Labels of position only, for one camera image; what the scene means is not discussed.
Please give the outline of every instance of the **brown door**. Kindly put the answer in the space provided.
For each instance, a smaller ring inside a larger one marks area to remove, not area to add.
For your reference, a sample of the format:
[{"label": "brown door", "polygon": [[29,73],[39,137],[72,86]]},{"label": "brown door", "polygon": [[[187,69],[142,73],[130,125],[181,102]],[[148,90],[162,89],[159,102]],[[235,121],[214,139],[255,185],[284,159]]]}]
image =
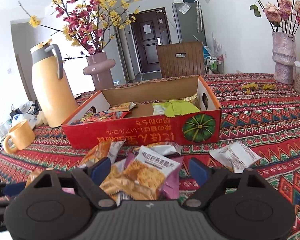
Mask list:
[{"label": "brown door", "polygon": [[157,46],[170,44],[170,32],[164,8],[141,12],[132,23],[141,72],[159,71]]}]

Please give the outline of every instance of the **refrigerator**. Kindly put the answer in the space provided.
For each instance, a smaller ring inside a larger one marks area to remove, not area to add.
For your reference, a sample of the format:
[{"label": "refrigerator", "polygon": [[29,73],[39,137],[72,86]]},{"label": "refrigerator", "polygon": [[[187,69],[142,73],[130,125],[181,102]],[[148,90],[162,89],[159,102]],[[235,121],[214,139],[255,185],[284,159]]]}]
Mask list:
[{"label": "refrigerator", "polygon": [[189,10],[185,14],[183,14],[181,11],[179,11],[179,8],[183,6],[183,3],[172,4],[179,43],[199,40],[202,41],[204,45],[207,45],[206,35],[204,32],[204,24],[203,31],[201,32],[200,27],[199,33],[197,32],[197,4],[194,2],[189,2],[188,5],[190,6]]}]

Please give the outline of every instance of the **screw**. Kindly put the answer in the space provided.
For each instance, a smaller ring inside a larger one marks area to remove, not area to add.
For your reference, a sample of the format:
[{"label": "screw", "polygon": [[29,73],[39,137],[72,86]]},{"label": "screw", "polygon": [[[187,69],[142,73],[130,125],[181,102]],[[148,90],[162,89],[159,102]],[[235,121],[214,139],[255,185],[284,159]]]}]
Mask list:
[{"label": "screw", "polygon": [[188,207],[199,207],[201,205],[201,201],[198,200],[198,199],[195,199],[195,198],[192,198],[192,199],[188,199],[186,201],[186,205]]},{"label": "screw", "polygon": [[99,202],[98,202],[98,205],[100,207],[104,207],[104,208],[107,208],[107,207],[112,207],[114,205],[114,200],[112,199],[101,199]]}]

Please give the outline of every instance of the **floor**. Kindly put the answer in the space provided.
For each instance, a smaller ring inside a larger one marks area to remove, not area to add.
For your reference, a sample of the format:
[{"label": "floor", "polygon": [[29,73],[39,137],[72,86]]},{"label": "floor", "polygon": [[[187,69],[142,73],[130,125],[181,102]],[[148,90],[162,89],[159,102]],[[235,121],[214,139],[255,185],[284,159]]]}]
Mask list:
[{"label": "floor", "polygon": [[158,78],[162,78],[161,71],[144,73],[144,74],[138,73],[136,75],[136,79],[133,82],[140,82],[140,81],[146,81],[146,80],[158,79]]}]

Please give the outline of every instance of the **thermos lid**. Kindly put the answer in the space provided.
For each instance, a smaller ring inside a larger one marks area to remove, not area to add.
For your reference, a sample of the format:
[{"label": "thermos lid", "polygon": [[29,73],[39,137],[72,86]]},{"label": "thermos lid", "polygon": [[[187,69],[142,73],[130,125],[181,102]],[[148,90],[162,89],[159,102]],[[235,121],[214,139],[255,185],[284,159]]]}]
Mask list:
[{"label": "thermos lid", "polygon": [[41,42],[41,43],[35,45],[32,49],[30,49],[30,51],[31,51],[31,53],[34,53],[36,50],[43,48],[43,46],[45,46],[45,45],[49,46],[51,42],[52,42],[52,39],[48,39],[45,42]]}]

